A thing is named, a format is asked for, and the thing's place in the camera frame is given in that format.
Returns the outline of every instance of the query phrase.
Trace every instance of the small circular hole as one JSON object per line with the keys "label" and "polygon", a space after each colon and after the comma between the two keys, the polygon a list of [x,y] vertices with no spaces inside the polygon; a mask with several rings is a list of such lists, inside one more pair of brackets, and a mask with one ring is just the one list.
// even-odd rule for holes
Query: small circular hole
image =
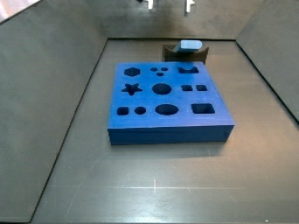
{"label": "small circular hole", "polygon": [[155,108],[155,112],[163,116],[171,116],[179,111],[177,107],[172,104],[161,104]]}
{"label": "small circular hole", "polygon": [[143,115],[145,113],[145,108],[144,107],[137,107],[135,108],[135,112],[139,114],[139,115]]}
{"label": "small circular hole", "polygon": [[157,95],[168,95],[172,92],[171,86],[164,83],[155,84],[152,90]]}

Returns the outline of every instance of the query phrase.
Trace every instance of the square hole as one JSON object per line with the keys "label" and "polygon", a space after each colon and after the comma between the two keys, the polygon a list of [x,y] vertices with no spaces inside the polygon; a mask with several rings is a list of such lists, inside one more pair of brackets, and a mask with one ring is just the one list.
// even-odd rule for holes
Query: square hole
{"label": "square hole", "polygon": [[181,91],[192,91],[191,85],[181,85]]}
{"label": "square hole", "polygon": [[116,109],[116,114],[119,116],[127,116],[128,115],[128,107],[121,107]]}
{"label": "square hole", "polygon": [[207,87],[204,85],[196,85],[197,91],[207,91]]}
{"label": "square hole", "polygon": [[215,109],[209,103],[196,103],[191,105],[193,114],[215,114]]}

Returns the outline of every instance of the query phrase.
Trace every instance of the star-shaped hole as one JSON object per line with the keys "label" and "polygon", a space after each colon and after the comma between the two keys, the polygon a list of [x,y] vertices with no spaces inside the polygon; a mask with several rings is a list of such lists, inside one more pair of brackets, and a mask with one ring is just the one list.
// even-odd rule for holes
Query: star-shaped hole
{"label": "star-shaped hole", "polygon": [[139,83],[129,85],[125,84],[125,88],[121,90],[121,92],[128,92],[129,95],[133,95],[136,92],[141,92],[143,89],[137,87]]}

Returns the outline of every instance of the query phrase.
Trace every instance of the blue foam block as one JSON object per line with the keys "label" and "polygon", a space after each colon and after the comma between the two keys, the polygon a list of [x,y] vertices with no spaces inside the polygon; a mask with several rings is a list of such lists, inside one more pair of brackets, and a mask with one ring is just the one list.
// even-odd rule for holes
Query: blue foam block
{"label": "blue foam block", "polygon": [[224,142],[233,126],[201,62],[117,64],[111,144]]}

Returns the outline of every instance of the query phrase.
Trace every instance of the gray floor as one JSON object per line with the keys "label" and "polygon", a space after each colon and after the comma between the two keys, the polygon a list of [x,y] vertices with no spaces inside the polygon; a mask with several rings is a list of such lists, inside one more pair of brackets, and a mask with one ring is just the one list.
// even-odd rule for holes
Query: gray floor
{"label": "gray floor", "polygon": [[297,124],[235,42],[204,42],[228,141],[111,147],[116,63],[160,61],[172,43],[108,41],[33,223],[299,222]]}

